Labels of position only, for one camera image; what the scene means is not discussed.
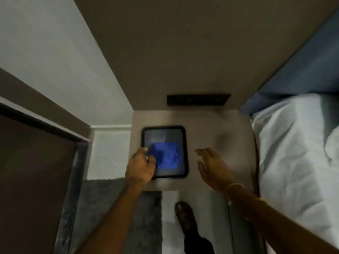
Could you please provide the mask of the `blue headboard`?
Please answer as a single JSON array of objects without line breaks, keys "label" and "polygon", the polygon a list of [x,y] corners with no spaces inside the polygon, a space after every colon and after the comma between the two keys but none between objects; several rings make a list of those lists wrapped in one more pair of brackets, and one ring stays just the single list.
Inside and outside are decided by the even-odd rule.
[{"label": "blue headboard", "polygon": [[339,9],[239,111],[251,115],[307,93],[339,94]]}]

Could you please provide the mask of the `person's left forearm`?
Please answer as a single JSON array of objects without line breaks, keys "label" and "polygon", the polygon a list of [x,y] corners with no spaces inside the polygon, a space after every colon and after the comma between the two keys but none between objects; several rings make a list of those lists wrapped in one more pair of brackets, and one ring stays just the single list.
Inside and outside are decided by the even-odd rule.
[{"label": "person's left forearm", "polygon": [[125,184],[115,203],[76,254],[121,254],[143,189]]}]

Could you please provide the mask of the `blue cloth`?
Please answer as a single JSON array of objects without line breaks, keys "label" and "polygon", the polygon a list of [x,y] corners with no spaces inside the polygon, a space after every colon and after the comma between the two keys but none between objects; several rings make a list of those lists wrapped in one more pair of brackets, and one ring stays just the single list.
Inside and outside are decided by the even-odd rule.
[{"label": "blue cloth", "polygon": [[178,169],[182,163],[179,147],[175,142],[156,142],[148,150],[156,158],[156,169]]}]

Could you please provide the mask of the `person's right hand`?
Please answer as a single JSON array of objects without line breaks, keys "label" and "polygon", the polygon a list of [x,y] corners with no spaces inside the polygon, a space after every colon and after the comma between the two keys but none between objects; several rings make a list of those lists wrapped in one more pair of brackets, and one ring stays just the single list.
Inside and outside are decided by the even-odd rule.
[{"label": "person's right hand", "polygon": [[211,148],[195,149],[195,153],[201,157],[207,170],[207,175],[201,175],[203,181],[213,190],[226,195],[227,186],[236,183],[229,167]]}]

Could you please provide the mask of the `person's right forearm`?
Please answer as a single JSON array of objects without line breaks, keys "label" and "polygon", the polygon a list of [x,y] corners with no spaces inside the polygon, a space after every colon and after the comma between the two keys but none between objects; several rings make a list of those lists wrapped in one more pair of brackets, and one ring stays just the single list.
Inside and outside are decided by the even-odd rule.
[{"label": "person's right forearm", "polygon": [[276,254],[339,254],[339,249],[282,215],[267,203],[255,201],[248,208],[237,208],[252,222]]}]

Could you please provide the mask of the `person's sandalled foot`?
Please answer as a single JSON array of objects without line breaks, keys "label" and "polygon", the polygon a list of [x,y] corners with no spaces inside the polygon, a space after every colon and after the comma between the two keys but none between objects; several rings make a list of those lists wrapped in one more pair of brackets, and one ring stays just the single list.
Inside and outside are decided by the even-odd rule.
[{"label": "person's sandalled foot", "polygon": [[175,204],[175,214],[183,234],[198,231],[193,209],[187,202],[178,201]]}]

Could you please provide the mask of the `black switch panel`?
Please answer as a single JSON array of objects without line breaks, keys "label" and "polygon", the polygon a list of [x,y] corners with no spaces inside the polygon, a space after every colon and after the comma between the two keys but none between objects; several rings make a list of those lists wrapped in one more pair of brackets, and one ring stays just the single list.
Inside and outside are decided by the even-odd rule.
[{"label": "black switch panel", "polygon": [[167,95],[169,107],[222,107],[231,94],[172,94]]}]

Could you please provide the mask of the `grey floor rug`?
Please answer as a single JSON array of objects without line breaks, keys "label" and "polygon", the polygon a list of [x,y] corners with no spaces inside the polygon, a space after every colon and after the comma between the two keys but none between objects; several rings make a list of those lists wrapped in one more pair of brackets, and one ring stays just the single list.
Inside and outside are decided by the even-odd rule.
[{"label": "grey floor rug", "polygon": [[70,254],[161,254],[162,192],[138,179],[86,180]]}]

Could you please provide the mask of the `pale wrist thread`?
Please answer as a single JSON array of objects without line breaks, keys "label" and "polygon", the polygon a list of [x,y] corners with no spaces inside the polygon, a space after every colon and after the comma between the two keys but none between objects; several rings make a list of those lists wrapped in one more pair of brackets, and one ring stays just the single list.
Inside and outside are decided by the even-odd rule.
[{"label": "pale wrist thread", "polygon": [[240,183],[231,183],[229,186],[227,186],[226,197],[230,203],[235,204],[237,207],[241,208],[248,208],[255,201],[259,201],[266,204],[266,201],[264,199],[248,191]]}]

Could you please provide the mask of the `black rimmed tray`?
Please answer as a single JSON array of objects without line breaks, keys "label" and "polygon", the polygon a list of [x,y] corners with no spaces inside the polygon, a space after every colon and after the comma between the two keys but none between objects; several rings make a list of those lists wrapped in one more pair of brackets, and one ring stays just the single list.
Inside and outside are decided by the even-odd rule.
[{"label": "black rimmed tray", "polygon": [[186,130],[182,125],[143,128],[141,146],[156,159],[152,179],[182,179],[189,174]]}]

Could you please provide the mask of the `white bed sheet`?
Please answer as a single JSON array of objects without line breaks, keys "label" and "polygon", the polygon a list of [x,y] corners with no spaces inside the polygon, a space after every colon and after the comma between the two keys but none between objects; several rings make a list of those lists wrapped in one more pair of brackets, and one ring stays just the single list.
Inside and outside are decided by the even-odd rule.
[{"label": "white bed sheet", "polygon": [[339,97],[304,94],[251,118],[260,196],[339,249]]}]

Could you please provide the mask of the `person's left hand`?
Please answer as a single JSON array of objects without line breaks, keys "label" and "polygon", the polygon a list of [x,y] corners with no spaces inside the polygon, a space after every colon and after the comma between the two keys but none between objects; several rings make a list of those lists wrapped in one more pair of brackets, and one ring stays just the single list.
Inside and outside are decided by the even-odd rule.
[{"label": "person's left hand", "polygon": [[128,186],[144,188],[153,178],[156,167],[142,164],[140,148],[129,159],[126,167],[125,179]]}]

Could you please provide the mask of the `dark door frame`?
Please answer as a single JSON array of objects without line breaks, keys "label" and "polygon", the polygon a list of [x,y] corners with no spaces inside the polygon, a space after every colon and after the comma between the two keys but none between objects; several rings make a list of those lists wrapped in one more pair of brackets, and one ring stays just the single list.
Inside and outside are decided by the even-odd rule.
[{"label": "dark door frame", "polygon": [[0,254],[53,254],[82,143],[0,104]]}]

